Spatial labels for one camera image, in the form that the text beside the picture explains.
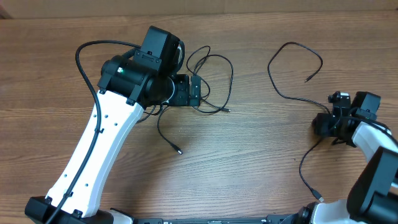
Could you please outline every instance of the cable plug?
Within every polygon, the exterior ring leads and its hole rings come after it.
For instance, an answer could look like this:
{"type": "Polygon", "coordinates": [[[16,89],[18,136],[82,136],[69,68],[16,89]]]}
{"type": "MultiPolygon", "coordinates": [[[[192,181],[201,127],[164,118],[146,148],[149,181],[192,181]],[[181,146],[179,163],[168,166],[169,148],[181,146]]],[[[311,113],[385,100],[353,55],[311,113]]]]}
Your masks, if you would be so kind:
{"type": "Polygon", "coordinates": [[[321,203],[323,202],[323,197],[317,190],[312,189],[311,193],[317,200],[319,200],[321,203]]]}
{"type": "Polygon", "coordinates": [[[230,112],[231,112],[231,110],[228,109],[228,108],[223,108],[223,109],[221,109],[221,111],[222,111],[222,112],[227,112],[227,113],[230,113],[230,112]]]}
{"type": "Polygon", "coordinates": [[[171,146],[173,147],[173,149],[174,149],[176,152],[178,152],[180,155],[183,154],[182,150],[181,150],[177,145],[175,145],[175,144],[172,143],[172,142],[170,142],[170,145],[171,145],[171,146]]]}

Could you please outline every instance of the cable clip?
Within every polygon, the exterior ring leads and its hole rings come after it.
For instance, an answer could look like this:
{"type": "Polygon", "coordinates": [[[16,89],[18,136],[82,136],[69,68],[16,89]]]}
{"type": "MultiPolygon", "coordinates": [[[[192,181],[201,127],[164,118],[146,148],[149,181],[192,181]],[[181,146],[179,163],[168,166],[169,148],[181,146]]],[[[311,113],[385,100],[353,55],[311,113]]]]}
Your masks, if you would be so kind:
{"type": "Polygon", "coordinates": [[[70,192],[70,194],[65,193],[65,194],[63,195],[63,197],[64,197],[64,198],[68,198],[68,197],[72,197],[72,195],[73,195],[73,192],[70,192]]]}
{"type": "Polygon", "coordinates": [[[94,131],[97,132],[97,133],[101,133],[101,134],[102,134],[102,133],[104,132],[104,129],[101,129],[101,130],[99,131],[98,129],[95,128],[94,131]]]}

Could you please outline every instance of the wood grain surface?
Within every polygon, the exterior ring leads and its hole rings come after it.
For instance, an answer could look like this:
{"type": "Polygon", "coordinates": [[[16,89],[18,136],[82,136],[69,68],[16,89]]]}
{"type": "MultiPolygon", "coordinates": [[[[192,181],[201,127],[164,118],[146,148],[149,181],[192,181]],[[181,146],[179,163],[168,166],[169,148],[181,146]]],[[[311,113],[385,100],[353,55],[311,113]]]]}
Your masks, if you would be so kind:
{"type": "Polygon", "coordinates": [[[1,0],[5,18],[395,10],[398,0],[1,0]]]}
{"type": "MultiPolygon", "coordinates": [[[[265,73],[272,55],[288,41],[315,49],[324,65],[308,83],[319,65],[316,56],[287,47],[274,60],[280,91],[322,103],[337,90],[373,92],[382,96],[379,121],[396,133],[397,24],[398,11],[0,21],[0,223],[30,223],[24,215],[29,197],[45,195],[55,183],[87,124],[93,99],[74,61],[80,44],[141,44],[154,25],[181,38],[187,54],[210,45],[235,71],[230,113],[171,108],[162,117],[161,129],[184,155],[158,135],[156,118],[134,127],[108,177],[102,209],[135,217],[262,217],[314,201],[298,169],[317,140],[312,119],[322,112],[275,92],[265,73]]],[[[94,85],[103,62],[125,50],[104,44],[82,51],[94,85]]],[[[211,85],[210,101],[222,105],[229,65],[212,58],[200,75],[211,85]]],[[[330,142],[303,165],[326,202],[345,198],[366,165],[359,149],[330,142]]]]}

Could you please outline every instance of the white plastic housing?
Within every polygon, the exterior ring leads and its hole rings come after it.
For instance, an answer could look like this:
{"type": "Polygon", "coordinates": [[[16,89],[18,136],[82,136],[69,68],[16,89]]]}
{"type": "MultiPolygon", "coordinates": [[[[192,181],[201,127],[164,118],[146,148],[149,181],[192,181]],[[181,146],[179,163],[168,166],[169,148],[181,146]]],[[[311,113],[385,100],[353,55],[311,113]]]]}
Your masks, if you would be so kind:
{"type": "Polygon", "coordinates": [[[374,153],[380,146],[398,152],[397,146],[388,136],[364,122],[361,122],[355,129],[352,140],[354,144],[363,151],[366,162],[372,159],[374,153]]]}
{"type": "Polygon", "coordinates": [[[115,210],[107,210],[113,216],[114,224],[132,224],[132,218],[115,210]]]}
{"type": "MultiPolygon", "coordinates": [[[[144,112],[138,103],[134,106],[128,105],[127,98],[116,93],[106,91],[105,94],[97,93],[97,96],[102,113],[101,129],[104,131],[98,135],[90,159],[73,188],[72,197],[68,198],[62,207],[62,210],[68,213],[73,213],[75,209],[83,212],[83,218],[96,214],[100,207],[104,184],[120,148],[144,112]]],[[[72,158],[47,194],[52,198],[51,204],[55,207],[60,203],[86,156],[94,136],[96,122],[96,106],[94,105],[91,118],[72,158]]]]}
{"type": "Polygon", "coordinates": [[[311,224],[354,224],[347,211],[347,199],[333,203],[320,203],[312,212],[311,224]]]}

